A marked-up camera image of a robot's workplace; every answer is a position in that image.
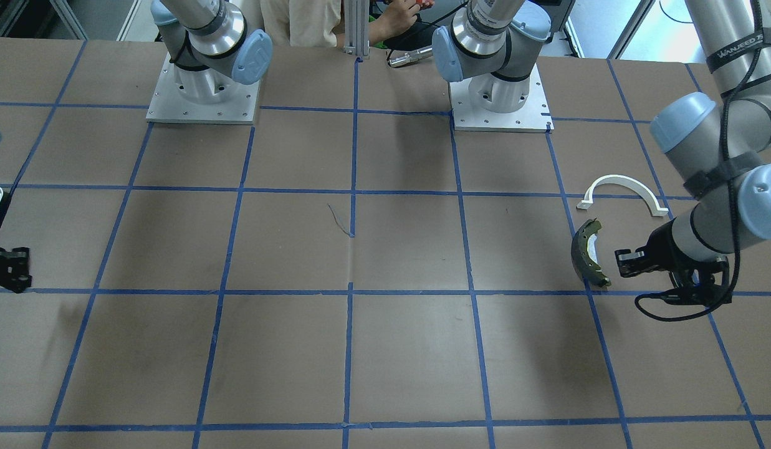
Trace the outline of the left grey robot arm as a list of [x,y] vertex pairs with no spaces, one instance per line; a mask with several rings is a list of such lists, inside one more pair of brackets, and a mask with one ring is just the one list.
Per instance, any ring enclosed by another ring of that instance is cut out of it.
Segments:
[[[615,253],[623,278],[668,272],[670,305],[728,304],[740,253],[771,241],[771,11],[764,1],[687,1],[721,102],[688,94],[661,111],[650,131],[697,201],[657,228],[645,246]],[[494,113],[522,106],[530,71],[547,38],[548,15],[525,1],[470,1],[434,31],[434,63],[444,80],[470,79]]]

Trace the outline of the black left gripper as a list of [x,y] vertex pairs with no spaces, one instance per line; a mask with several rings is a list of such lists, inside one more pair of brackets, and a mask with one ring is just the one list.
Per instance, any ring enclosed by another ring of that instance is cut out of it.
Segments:
[[645,298],[662,299],[669,305],[722,306],[732,303],[730,265],[726,256],[696,261],[684,254],[673,238],[673,221],[654,230],[645,246],[632,251],[622,248],[614,252],[622,278],[642,273],[668,272],[672,289],[643,294],[634,299],[639,306]]

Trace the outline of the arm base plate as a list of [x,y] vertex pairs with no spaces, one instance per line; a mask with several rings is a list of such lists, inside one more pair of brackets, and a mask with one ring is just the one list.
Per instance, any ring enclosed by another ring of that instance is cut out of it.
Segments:
[[449,99],[457,131],[545,133],[555,128],[537,65],[520,82],[484,74],[450,83]]
[[164,63],[146,120],[163,124],[254,125],[262,82],[243,85],[214,69],[188,71]]

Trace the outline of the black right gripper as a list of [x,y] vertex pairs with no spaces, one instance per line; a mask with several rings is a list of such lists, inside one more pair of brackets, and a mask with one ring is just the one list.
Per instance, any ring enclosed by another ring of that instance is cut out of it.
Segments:
[[32,286],[30,275],[30,249],[0,247],[0,286],[10,292],[22,293]]

